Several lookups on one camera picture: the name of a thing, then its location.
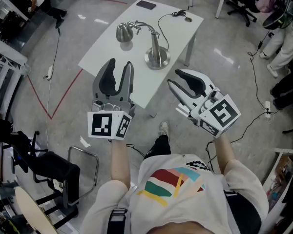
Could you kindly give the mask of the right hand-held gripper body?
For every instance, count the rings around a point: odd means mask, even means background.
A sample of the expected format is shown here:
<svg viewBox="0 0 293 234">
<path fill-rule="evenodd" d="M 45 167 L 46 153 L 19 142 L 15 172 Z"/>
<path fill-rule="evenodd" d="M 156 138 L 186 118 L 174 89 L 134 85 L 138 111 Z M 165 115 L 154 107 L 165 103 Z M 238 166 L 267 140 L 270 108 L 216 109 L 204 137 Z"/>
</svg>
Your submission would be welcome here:
<svg viewBox="0 0 293 234">
<path fill-rule="evenodd" d="M 189 119 L 214 138 L 220 137 L 230 128 L 241 113 L 229 95 L 223 95 L 214 88 L 189 113 Z"/>
</svg>

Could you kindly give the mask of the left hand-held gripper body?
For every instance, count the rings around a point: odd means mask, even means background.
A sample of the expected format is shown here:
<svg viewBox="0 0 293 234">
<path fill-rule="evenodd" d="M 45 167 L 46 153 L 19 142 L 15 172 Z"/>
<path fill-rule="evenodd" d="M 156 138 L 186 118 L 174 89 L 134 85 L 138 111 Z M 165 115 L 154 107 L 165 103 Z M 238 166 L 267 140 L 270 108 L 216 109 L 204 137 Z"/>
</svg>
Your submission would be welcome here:
<svg viewBox="0 0 293 234">
<path fill-rule="evenodd" d="M 132 102 L 95 99 L 87 113 L 88 136 L 124 140 L 136 105 Z"/>
</svg>

